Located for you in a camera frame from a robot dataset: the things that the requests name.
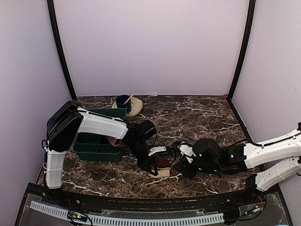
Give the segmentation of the striped cream red sock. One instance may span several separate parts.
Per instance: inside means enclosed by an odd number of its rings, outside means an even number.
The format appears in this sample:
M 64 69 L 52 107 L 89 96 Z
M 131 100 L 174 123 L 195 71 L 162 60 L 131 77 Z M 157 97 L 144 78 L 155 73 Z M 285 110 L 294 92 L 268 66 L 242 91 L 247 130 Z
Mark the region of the striped cream red sock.
M 170 177 L 170 160 L 165 158 L 156 157 L 155 163 L 157 166 L 158 174 L 156 176 L 149 174 L 151 178 L 168 178 Z

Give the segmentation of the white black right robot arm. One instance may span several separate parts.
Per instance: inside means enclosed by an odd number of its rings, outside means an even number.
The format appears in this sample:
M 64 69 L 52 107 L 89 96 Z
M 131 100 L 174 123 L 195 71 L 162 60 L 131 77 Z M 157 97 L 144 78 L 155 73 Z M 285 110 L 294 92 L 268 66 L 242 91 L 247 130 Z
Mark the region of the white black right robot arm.
M 301 171 L 301 129 L 297 128 L 283 136 L 260 143 L 235 143 L 220 147 L 214 139 L 200 139 L 190 145 L 174 143 L 175 150 L 183 156 L 177 164 L 179 172 L 192 179 L 198 173 L 234 175 L 259 165 L 278 161 L 269 169 L 253 174 L 246 180 L 246 190 L 240 200 L 250 204 L 275 184 Z

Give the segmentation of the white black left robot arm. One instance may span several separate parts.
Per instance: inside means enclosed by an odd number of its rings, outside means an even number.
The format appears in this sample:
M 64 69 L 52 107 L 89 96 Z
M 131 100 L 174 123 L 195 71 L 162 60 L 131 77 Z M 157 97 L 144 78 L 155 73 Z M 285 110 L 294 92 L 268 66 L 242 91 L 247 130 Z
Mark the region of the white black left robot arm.
M 121 140 L 136 157 L 140 169 L 158 175 L 155 160 L 149 156 L 146 144 L 157 133 L 150 120 L 137 124 L 120 117 L 98 114 L 68 101 L 47 121 L 46 138 L 41 142 L 47 153 L 45 184 L 50 189 L 48 198 L 54 204 L 66 202 L 66 194 L 59 189 L 62 186 L 64 157 L 75 137 L 81 133 Z

